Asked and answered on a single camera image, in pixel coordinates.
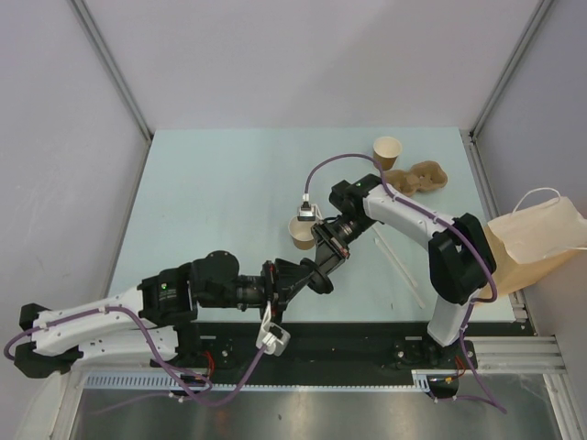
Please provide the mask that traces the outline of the brown paper cup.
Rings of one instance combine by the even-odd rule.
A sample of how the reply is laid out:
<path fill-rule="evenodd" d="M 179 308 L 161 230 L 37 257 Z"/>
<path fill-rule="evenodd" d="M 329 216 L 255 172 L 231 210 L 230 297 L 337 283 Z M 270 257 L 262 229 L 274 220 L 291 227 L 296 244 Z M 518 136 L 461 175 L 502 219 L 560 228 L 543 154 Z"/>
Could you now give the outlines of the brown paper cup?
<path fill-rule="evenodd" d="M 288 232 L 293 241 L 293 244 L 301 250 L 309 250 L 316 244 L 312 233 L 312 228 L 316 224 L 315 221 L 299 220 L 294 216 L 288 224 Z"/>
<path fill-rule="evenodd" d="M 372 145 L 373 159 L 383 171 L 390 170 L 402 152 L 403 145 L 395 137 L 378 137 Z"/>

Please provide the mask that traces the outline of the black cup lid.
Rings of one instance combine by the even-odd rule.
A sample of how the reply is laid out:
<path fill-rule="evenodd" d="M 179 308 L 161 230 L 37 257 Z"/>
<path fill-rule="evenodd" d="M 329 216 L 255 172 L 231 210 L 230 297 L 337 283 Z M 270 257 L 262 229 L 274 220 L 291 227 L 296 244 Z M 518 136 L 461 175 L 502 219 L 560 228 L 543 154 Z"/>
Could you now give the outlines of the black cup lid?
<path fill-rule="evenodd" d="M 313 272 L 309 278 L 307 287 L 317 294 L 330 294 L 334 290 L 330 278 L 320 270 Z"/>

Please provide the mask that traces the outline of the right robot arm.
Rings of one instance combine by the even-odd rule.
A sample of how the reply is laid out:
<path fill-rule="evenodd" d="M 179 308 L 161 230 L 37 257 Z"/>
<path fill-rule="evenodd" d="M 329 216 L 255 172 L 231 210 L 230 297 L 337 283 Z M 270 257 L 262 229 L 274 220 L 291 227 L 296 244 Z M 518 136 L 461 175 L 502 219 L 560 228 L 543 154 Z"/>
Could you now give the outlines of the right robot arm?
<path fill-rule="evenodd" d="M 425 361 L 444 368 L 457 353 L 454 342 L 464 332 L 472 304 L 491 285 L 496 262 L 480 221 L 472 214 L 436 214 L 395 192 L 369 174 L 355 183 L 332 187 L 330 203 L 339 210 L 332 221 L 312 227 L 316 255 L 300 264 L 309 268 L 306 285 L 319 294 L 334 290 L 328 275 L 350 256 L 350 244 L 375 224 L 390 226 L 414 240 L 428 254 L 430 282 L 437 293 L 423 344 Z"/>

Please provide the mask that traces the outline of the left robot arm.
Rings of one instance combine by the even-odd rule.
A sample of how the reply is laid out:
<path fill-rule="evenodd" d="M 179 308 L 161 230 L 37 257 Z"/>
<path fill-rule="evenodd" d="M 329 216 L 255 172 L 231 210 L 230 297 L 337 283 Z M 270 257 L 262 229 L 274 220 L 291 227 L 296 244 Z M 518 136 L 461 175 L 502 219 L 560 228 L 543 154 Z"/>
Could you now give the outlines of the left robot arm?
<path fill-rule="evenodd" d="M 101 358 L 144 359 L 164 369 L 196 364 L 203 355 L 196 319 L 202 308 L 260 310 L 255 342 L 278 356 L 289 342 L 283 312 L 305 287 L 333 289 L 326 272 L 311 259 L 267 261 L 260 275 L 242 275 L 238 259 L 224 250 L 165 269 L 138 286 L 106 299 L 64 310 L 37 303 L 22 306 L 21 333 L 4 355 L 28 378 L 64 374 L 76 364 Z"/>

